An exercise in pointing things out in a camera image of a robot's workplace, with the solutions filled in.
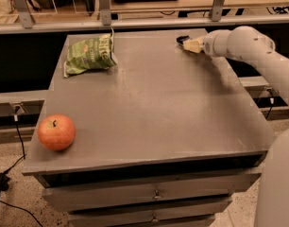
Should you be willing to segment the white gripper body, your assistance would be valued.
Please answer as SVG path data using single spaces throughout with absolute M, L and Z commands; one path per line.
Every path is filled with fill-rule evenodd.
M 208 33 L 203 39 L 203 51 L 210 57 L 229 58 L 228 39 L 230 30 L 218 29 Z

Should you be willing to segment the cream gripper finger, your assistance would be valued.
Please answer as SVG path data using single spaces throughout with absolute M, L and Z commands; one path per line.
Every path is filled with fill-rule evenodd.
M 183 48 L 187 51 L 200 53 L 203 50 L 203 38 L 187 39 L 183 42 Z

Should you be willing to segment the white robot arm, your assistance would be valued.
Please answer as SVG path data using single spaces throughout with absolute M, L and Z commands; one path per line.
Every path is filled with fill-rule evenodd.
M 255 28 L 218 29 L 178 43 L 193 53 L 253 66 L 289 106 L 289 59 L 276 52 L 273 40 Z M 289 129 L 275 139 L 265 158 L 254 227 L 289 227 Z

